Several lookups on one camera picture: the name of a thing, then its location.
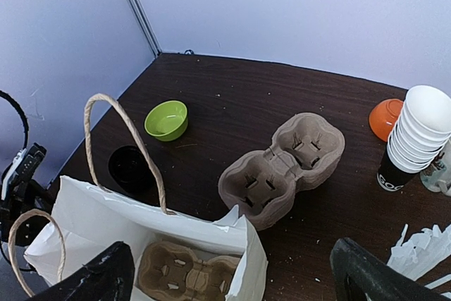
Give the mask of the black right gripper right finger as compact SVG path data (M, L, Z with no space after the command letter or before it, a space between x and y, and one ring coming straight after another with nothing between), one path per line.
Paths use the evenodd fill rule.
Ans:
M399 274L350 238L330 253L337 300L446 300Z

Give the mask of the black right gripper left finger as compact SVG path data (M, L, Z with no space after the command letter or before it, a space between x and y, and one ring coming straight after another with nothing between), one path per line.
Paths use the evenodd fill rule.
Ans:
M135 263L130 246L117 241L34 300L130 300Z

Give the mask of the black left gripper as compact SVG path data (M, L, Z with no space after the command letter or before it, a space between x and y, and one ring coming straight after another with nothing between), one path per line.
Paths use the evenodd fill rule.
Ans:
M1 201L1 240L8 242L9 232L19 216L31 209L51 213L56 198L37 181L21 183L9 190L5 201ZM48 221L41 216L33 216L22 224L16 232L17 245L30 245Z

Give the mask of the single cardboard cup carrier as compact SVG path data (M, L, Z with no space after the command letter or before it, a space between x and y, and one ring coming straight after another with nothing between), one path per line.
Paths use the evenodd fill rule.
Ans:
M228 255L202 260L186 246L155 242L142 254L137 286L155 300L225 300L239 262Z

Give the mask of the white paper takeout bag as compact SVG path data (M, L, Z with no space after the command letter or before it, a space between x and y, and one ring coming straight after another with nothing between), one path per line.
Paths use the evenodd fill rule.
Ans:
M166 206L161 173L149 155L144 156L159 194L156 207L143 204L103 187L68 176L60 179L60 189L51 213L39 209L25 212L13 223L8 238L8 254L16 263L16 232L33 216L48 221L25 251L25 259L49 284L49 288L81 269L117 241L130 246L135 277L130 300L155 300L137 286L142 254L152 243L169 241L186 246L202 260L219 255L239 257L225 300L261 300L266 287L268 261L253 225L233 207L222 219L203 221ZM15 275L31 300L34 293L19 269Z

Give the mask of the stack of black cup lids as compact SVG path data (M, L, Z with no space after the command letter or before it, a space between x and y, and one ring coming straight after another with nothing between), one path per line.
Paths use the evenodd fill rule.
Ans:
M109 157L108 170L115 182L129 194L141 194L156 186L154 176L136 146L116 149Z

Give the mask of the stack of cardboard cup carriers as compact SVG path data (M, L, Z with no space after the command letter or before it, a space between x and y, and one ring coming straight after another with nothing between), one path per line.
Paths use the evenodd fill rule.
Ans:
M298 113L273 134L271 145L242 155L221 174L218 193L228 208L258 230L270 228L293 207L295 195L322 185L345 150L343 133L315 113Z

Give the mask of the stack of white paper cups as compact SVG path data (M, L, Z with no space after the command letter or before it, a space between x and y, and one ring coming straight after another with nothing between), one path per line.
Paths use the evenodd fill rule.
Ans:
M450 97L428 85L411 87L388 136L376 179L389 192L429 167L450 139Z

